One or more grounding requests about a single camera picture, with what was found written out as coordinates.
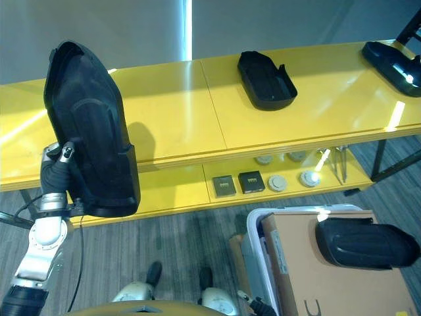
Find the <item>white plastic bin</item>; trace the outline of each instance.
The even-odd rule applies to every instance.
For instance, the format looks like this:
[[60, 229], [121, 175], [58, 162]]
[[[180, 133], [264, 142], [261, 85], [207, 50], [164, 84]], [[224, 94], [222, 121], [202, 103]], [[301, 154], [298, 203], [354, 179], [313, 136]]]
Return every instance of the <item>white plastic bin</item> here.
[[269, 303], [278, 316], [280, 308], [278, 306], [277, 294], [268, 254], [264, 247], [264, 237], [258, 232], [260, 221], [273, 213], [316, 213], [324, 216], [330, 213], [348, 213], [362, 211], [360, 207], [352, 204], [335, 204], [321, 206], [300, 206], [281, 207], [273, 209], [255, 209], [247, 216], [247, 233], [241, 245], [247, 277], [251, 288], [251, 295], [261, 297]]

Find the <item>brown cardboard box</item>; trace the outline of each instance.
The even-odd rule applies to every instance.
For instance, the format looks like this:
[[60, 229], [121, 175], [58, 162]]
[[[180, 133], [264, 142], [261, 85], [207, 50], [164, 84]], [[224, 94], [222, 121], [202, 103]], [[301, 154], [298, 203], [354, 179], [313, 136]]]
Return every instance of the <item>brown cardboard box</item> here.
[[[373, 217], [352, 213], [335, 217]], [[315, 214], [276, 214], [262, 222], [283, 316], [415, 316], [399, 269], [336, 267], [320, 253]]]

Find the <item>black object on shelf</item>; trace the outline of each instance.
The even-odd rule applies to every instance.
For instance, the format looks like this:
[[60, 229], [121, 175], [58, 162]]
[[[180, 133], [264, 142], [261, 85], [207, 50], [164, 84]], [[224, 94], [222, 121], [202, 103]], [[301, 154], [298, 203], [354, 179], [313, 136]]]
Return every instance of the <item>black object on shelf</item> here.
[[242, 52], [238, 69], [247, 95], [260, 110], [282, 109], [291, 104], [298, 94], [285, 65], [277, 69], [272, 59], [256, 51]]
[[215, 187], [216, 197], [221, 196], [234, 196], [235, 186], [232, 176], [217, 176], [212, 178], [213, 185]]
[[323, 257], [340, 267], [391, 269], [408, 267], [420, 257], [420, 246], [411, 235], [371, 218], [329, 218], [316, 226]]
[[70, 196], [87, 215], [123, 217], [140, 203], [134, 146], [120, 91], [88, 48], [65, 41], [51, 52], [44, 102], [60, 143], [74, 142]]
[[238, 175], [238, 180], [244, 194], [260, 192], [265, 189], [264, 182], [259, 171], [240, 173]]
[[421, 97], [421, 58], [409, 59], [398, 49], [368, 41], [362, 55], [400, 92], [411, 97]]

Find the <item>yellow table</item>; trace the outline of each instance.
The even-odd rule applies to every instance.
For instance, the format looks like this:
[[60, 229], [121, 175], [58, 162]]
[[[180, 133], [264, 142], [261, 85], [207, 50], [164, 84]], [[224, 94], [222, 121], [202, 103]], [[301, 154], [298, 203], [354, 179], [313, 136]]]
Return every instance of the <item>yellow table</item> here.
[[[407, 97], [383, 79], [361, 56], [364, 43], [264, 51], [285, 63], [298, 90], [285, 109], [255, 109], [237, 71], [239, 55], [118, 69], [112, 73], [124, 99], [124, 112], [141, 172], [142, 201], [124, 219], [85, 218], [86, 224], [204, 209], [250, 201], [300, 196], [371, 185], [349, 153], [348, 181], [341, 184], [329, 166], [322, 184], [306, 188], [301, 170], [315, 168], [312, 149], [421, 133], [420, 99]], [[45, 80], [0, 87], [0, 190], [39, 186], [42, 149], [55, 141], [43, 106]], [[309, 151], [304, 163], [280, 153]], [[269, 166], [254, 157], [274, 155]], [[269, 189], [243, 195], [241, 171], [260, 170], [264, 180], [282, 174], [282, 193]], [[232, 174], [234, 197], [216, 198], [212, 177]]]

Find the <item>gray carpet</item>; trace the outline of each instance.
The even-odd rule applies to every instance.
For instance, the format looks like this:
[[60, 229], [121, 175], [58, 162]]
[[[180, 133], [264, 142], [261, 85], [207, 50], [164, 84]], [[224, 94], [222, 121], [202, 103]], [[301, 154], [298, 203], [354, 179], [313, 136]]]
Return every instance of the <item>gray carpet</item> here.
[[[415, 136], [388, 141], [383, 167], [420, 148]], [[370, 173], [376, 143], [353, 145], [351, 149]], [[31, 196], [37, 192], [31, 190]], [[196, 302], [200, 296], [197, 276], [203, 265], [213, 269], [214, 285], [234, 296], [237, 280], [228, 239], [245, 232], [245, 220], [250, 211], [258, 207], [333, 203], [352, 203], [373, 209], [381, 223], [394, 224], [421, 243], [421, 162], [351, 197], [337, 192], [85, 228], [85, 268], [74, 310], [109, 302], [127, 283], [144, 280], [149, 264], [157, 259], [163, 264], [155, 292], [157, 299]], [[2, 211], [12, 213], [22, 204], [18, 192], [0, 195]], [[27, 234], [27, 230], [0, 223], [1, 297], [24, 255]], [[51, 291], [42, 315], [63, 314], [70, 303], [80, 262], [78, 231], [69, 249], [69, 262]], [[421, 260], [402, 272], [420, 313]]]

